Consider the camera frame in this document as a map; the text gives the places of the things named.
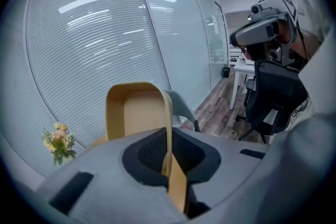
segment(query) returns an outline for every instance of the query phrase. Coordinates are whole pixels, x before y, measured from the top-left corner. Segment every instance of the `gray chair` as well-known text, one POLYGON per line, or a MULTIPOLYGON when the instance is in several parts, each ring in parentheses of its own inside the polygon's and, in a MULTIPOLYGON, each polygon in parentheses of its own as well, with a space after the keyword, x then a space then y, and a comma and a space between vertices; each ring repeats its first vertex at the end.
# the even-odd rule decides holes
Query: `gray chair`
POLYGON ((182 96, 180 96, 177 92, 174 90, 164 90, 172 100, 173 104, 173 115, 174 116, 183 116, 190 120, 194 127, 195 132, 201 132, 200 127, 198 125, 198 120, 196 119, 196 116, 194 112, 191 110, 191 108, 185 103, 182 96))

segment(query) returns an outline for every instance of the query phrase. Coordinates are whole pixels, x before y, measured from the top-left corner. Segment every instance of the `black trash bin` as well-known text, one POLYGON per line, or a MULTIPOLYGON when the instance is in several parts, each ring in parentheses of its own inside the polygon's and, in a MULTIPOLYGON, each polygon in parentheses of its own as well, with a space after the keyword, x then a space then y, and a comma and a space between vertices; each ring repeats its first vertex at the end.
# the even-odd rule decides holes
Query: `black trash bin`
POLYGON ((223 78, 228 78, 230 76, 230 67, 223 67, 222 76, 223 78))

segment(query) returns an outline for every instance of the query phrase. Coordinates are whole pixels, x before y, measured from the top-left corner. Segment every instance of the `chair backrest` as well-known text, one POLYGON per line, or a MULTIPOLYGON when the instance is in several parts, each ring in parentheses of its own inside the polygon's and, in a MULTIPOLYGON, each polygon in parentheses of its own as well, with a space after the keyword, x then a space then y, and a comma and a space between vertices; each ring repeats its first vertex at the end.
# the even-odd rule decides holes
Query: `chair backrest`
POLYGON ((248 118, 262 113, 265 108, 282 107, 277 125, 287 127, 290 116, 308 96, 296 72, 270 60, 255 62, 256 97, 246 110, 248 118))
POLYGON ((174 90, 164 90, 172 100, 173 104, 173 115, 174 116, 183 116, 190 120, 194 127, 195 131, 199 132, 200 128, 198 126, 198 121, 196 119, 196 116, 194 112, 191 110, 191 108, 186 104, 182 96, 180 96, 177 92, 174 90))

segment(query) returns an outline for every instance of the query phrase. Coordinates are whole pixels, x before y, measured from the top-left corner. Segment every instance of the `window blind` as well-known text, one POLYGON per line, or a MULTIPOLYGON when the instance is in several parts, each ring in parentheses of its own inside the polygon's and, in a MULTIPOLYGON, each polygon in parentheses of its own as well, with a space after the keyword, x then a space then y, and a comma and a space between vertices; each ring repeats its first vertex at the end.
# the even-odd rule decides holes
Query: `window blind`
POLYGON ((148 0, 169 82, 196 110, 210 92, 207 40, 197 0, 148 0))
POLYGON ((44 100, 86 145, 105 133, 113 84, 169 86, 144 0, 30 0, 27 46, 44 100))
POLYGON ((219 25, 221 21, 215 8, 214 0, 198 1, 202 9, 207 33, 211 67, 211 89, 213 89, 222 77, 225 60, 222 30, 219 25))
POLYGON ((55 119, 47 113, 29 75, 23 44, 25 4, 26 0, 13 2, 0 24, 0 128, 15 152, 48 176, 57 167, 42 142, 42 131, 53 128, 55 119))

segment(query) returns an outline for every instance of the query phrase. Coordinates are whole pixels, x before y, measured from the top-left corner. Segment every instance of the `yellow flower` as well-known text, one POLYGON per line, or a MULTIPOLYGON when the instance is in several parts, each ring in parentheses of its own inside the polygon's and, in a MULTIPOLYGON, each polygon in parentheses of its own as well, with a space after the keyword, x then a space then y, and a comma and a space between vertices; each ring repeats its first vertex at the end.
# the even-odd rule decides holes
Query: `yellow flower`
POLYGON ((50 145, 48 147, 48 149, 51 151, 51 152, 54 152, 56 150, 56 148, 53 146, 53 145, 50 145))
POLYGON ((54 127, 55 127, 55 129, 60 129, 61 128, 61 123, 60 122, 56 122, 55 124, 54 124, 54 127))
POLYGON ((50 146, 50 144, 49 144, 45 139, 43 139, 43 144, 44 144, 47 148, 49 148, 49 146, 50 146))
POLYGON ((68 130, 68 126, 66 126, 66 125, 64 125, 64 124, 61 124, 60 129, 61 129, 62 131, 66 131, 66 130, 68 130))

